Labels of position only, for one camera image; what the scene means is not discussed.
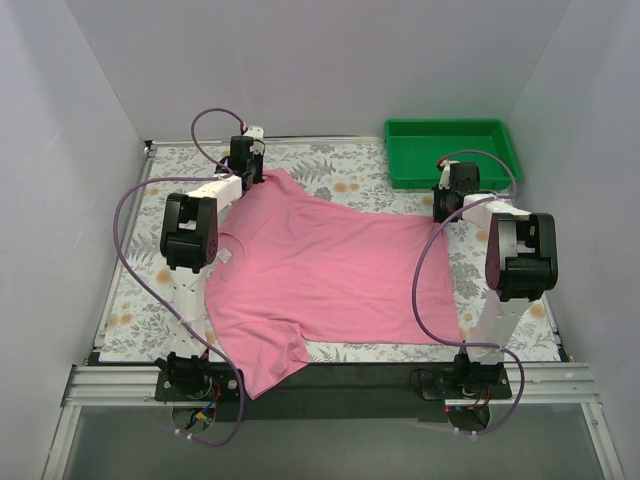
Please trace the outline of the pink t shirt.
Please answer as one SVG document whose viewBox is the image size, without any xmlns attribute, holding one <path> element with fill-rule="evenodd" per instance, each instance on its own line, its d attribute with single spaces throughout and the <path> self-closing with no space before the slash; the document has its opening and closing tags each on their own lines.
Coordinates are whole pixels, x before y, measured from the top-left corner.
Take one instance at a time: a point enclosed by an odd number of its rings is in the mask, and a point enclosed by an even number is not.
<svg viewBox="0 0 640 480">
<path fill-rule="evenodd" d="M 445 238 L 423 215 L 363 213 L 269 171 L 219 230 L 205 289 L 218 342 L 257 398 L 310 360 L 310 341 L 459 338 Z"/>
</svg>

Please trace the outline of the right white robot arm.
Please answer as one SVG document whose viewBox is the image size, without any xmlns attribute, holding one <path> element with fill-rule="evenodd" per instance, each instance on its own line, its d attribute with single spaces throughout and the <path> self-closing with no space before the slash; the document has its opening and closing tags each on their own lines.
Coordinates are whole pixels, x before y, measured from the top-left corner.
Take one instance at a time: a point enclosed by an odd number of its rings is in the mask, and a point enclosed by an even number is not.
<svg viewBox="0 0 640 480">
<path fill-rule="evenodd" d="M 441 159 L 438 170 L 434 221 L 464 220 L 488 233 L 485 305 L 474 335 L 454 358 L 452 373 L 454 389 L 471 398 L 502 382 L 502 349 L 525 311 L 557 283 L 555 220 L 481 192 L 480 171 L 474 163 Z"/>
</svg>

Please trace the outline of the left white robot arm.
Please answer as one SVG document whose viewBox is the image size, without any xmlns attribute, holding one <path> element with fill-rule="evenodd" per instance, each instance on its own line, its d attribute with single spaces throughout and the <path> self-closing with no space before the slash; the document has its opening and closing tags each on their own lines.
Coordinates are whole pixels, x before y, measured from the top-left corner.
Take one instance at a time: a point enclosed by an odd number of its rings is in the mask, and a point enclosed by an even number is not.
<svg viewBox="0 0 640 480">
<path fill-rule="evenodd" d="M 201 366 L 207 351 L 205 284 L 218 250 L 218 227 L 231 206 L 253 185 L 263 181 L 263 130 L 250 128 L 230 140 L 229 155 L 214 176 L 187 192 L 167 197 L 160 252 L 171 270 L 173 308 L 185 337 L 172 341 L 157 365 L 193 400 L 205 398 L 213 386 L 211 373 Z"/>
</svg>

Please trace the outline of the green plastic bin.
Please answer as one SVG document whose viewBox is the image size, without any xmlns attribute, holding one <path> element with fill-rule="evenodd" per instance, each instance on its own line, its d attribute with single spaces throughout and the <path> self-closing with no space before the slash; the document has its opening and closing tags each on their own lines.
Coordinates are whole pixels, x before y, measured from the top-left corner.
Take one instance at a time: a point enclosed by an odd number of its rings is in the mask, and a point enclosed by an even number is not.
<svg viewBox="0 0 640 480">
<path fill-rule="evenodd" d="M 505 190 L 521 179 L 510 135 L 498 119 L 389 119 L 384 129 L 395 189 L 431 189 L 441 176 L 436 164 L 448 154 L 476 163 L 483 189 Z"/>
</svg>

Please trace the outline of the floral patterned table mat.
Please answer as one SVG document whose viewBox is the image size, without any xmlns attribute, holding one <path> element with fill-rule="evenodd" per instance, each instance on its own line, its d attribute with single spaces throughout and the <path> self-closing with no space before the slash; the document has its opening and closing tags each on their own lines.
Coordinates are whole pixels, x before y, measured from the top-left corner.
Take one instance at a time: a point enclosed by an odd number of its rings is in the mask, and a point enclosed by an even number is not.
<svg viewBox="0 0 640 480">
<path fill-rule="evenodd" d="M 391 187 L 380 139 L 269 142 L 265 163 L 285 169 L 308 193 L 363 212 L 427 215 L 431 211 L 430 193 Z M 161 181 L 137 194 L 123 250 L 135 272 L 165 299 L 172 296 L 171 272 L 159 251 L 166 197 L 192 189 L 192 179 L 211 168 L 192 146 L 161 144 L 152 149 L 143 171 L 144 177 Z M 468 338 L 476 330 L 487 292 L 487 235 L 467 222 L 449 226 L 446 234 L 459 329 Z M 185 336 L 173 315 L 118 268 L 95 342 L 100 361 L 152 362 L 168 354 L 174 339 Z M 555 322 L 543 300 L 524 313 L 508 345 L 524 362 L 558 361 L 559 346 Z M 442 345 L 310 342 L 307 349 L 314 362 L 435 362 L 454 355 L 453 349 Z"/>
</svg>

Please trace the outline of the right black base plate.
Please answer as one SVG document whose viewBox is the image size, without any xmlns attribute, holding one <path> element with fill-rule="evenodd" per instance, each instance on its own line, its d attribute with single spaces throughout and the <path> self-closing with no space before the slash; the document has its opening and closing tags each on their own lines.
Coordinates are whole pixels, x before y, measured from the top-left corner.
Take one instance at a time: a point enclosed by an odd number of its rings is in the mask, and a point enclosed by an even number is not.
<svg viewBox="0 0 640 480">
<path fill-rule="evenodd" d="M 465 401 L 507 400 L 513 391 L 505 371 L 493 384 L 461 384 L 452 369 L 416 368 L 409 374 L 409 385 L 424 400 L 459 399 Z"/>
</svg>

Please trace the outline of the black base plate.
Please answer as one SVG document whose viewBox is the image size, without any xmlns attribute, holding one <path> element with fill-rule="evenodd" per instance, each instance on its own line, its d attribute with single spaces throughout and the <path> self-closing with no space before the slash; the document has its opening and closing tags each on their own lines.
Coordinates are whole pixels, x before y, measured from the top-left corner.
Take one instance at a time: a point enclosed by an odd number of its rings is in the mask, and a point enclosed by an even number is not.
<svg viewBox="0 0 640 480">
<path fill-rule="evenodd" d="M 416 368 L 409 374 L 409 385 L 424 400 L 459 399 L 465 401 L 507 400 L 513 391 L 505 371 L 493 384 L 461 384 L 452 369 Z"/>
<path fill-rule="evenodd" d="M 240 399 L 238 381 L 228 366 L 210 364 L 201 371 L 160 372 L 154 399 L 160 402 L 209 401 L 214 395 L 222 402 L 237 403 Z"/>
</svg>

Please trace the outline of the aluminium frame rail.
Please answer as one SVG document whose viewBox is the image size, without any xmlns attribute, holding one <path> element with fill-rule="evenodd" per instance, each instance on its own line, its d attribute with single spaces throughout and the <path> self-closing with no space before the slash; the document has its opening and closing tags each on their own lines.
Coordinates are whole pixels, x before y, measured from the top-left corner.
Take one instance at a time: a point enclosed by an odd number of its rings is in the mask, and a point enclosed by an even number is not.
<svg viewBox="0 0 640 480">
<path fill-rule="evenodd" d="M 524 370 L 520 404 L 580 405 L 604 477 L 622 479 L 624 473 L 602 413 L 602 397 L 588 366 L 572 362 L 527 362 Z M 43 477 L 60 479 L 63 476 L 82 406 L 151 406 L 159 376 L 159 369 L 152 365 L 72 368 Z"/>
</svg>

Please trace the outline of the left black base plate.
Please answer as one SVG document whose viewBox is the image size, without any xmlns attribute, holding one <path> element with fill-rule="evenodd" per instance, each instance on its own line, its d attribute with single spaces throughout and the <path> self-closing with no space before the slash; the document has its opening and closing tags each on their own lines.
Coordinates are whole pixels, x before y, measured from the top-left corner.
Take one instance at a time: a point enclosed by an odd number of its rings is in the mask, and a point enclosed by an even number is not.
<svg viewBox="0 0 640 480">
<path fill-rule="evenodd" d="M 210 364 L 201 371 L 160 372 L 154 399 L 160 402 L 209 401 L 214 395 L 222 402 L 237 403 L 240 399 L 238 381 L 228 366 Z"/>
</svg>

